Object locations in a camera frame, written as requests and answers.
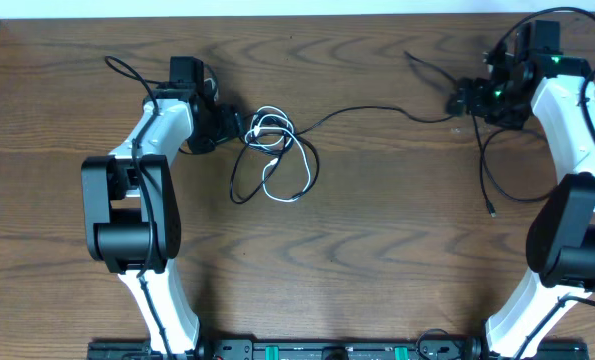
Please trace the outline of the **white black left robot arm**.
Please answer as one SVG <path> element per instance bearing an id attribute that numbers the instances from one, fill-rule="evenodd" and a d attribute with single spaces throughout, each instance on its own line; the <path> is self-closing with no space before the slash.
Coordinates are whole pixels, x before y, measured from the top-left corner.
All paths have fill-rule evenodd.
<path id="1" fill-rule="evenodd" d="M 150 342 L 143 351 L 111 348 L 115 358 L 207 359 L 203 338 L 176 264 L 181 219 L 171 165 L 182 145 L 204 154 L 232 137 L 240 116 L 217 104 L 216 82 L 164 83 L 148 94 L 143 115 L 109 154 L 81 166 L 86 245 L 131 292 Z"/>

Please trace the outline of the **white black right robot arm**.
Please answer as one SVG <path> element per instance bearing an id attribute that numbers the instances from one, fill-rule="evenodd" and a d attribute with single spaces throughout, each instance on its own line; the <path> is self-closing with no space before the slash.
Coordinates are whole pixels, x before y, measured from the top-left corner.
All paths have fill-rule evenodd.
<path id="1" fill-rule="evenodd" d="M 595 85 L 587 60 L 555 45 L 529 45 L 485 58 L 487 79 L 463 79 L 454 111 L 520 130 L 534 116 L 544 131 L 557 184 L 526 239 L 528 269 L 463 359 L 586 359 L 576 341 L 548 333 L 575 305 L 595 307 Z"/>

